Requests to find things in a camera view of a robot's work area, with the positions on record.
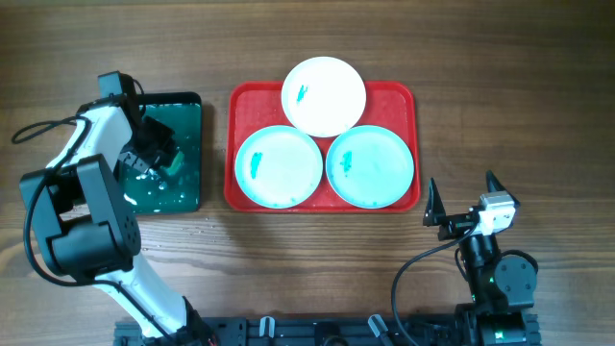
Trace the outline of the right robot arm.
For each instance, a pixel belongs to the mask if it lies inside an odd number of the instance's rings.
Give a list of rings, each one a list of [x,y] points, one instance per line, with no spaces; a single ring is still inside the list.
[[[456,243],[455,262],[472,301],[450,315],[428,317],[420,326],[427,345],[540,345],[534,307],[538,263],[520,250],[500,249],[496,235],[508,230],[520,202],[493,172],[487,192],[467,212],[448,214],[435,181],[430,181],[423,223],[437,226],[440,241]]]

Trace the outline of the white plate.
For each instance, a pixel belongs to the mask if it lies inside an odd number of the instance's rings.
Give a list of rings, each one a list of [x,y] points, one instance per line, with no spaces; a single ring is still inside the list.
[[[283,81],[287,120],[309,136],[339,136],[354,127],[366,107],[366,86],[347,62],[315,57],[293,67]]]

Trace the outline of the green sponge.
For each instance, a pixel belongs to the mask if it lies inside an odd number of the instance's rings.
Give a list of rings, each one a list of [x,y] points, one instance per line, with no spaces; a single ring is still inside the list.
[[[182,165],[185,161],[185,154],[182,151],[179,151],[175,158],[172,160],[171,164],[168,167],[164,167],[163,170],[168,176],[176,175],[181,169]]]

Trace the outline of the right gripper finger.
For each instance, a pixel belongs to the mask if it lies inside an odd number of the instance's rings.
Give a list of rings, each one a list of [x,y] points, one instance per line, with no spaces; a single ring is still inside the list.
[[[497,179],[496,175],[493,173],[492,170],[486,171],[485,179],[486,179],[487,190],[489,192],[506,192],[512,199],[514,203],[514,207],[515,208],[520,207],[521,205],[520,201],[501,184],[501,182]]]
[[[423,217],[423,225],[433,227],[442,225],[446,219],[446,211],[443,206],[434,178],[429,182],[429,195]]]

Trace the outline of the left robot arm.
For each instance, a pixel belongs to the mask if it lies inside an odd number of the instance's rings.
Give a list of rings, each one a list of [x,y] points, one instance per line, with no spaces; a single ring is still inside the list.
[[[98,86],[99,98],[74,115],[30,124],[12,136],[20,144],[62,125],[75,129],[53,160],[19,182],[28,262],[50,284],[93,286],[127,311],[135,324],[119,331],[119,345],[216,345],[213,328],[142,255],[140,229],[115,174],[120,165],[140,174],[177,168],[182,156],[175,130],[146,111],[200,107],[201,97],[147,94],[119,71],[100,75]]]

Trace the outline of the light blue plate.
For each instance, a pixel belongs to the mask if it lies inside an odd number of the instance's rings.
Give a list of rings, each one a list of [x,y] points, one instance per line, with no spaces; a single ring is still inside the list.
[[[315,141],[298,129],[275,125],[250,135],[234,159],[241,191],[261,207],[288,209],[305,202],[323,175]]]
[[[409,191],[414,158],[406,143],[384,127],[363,125],[337,137],[326,155],[332,190],[360,209],[389,207]]]

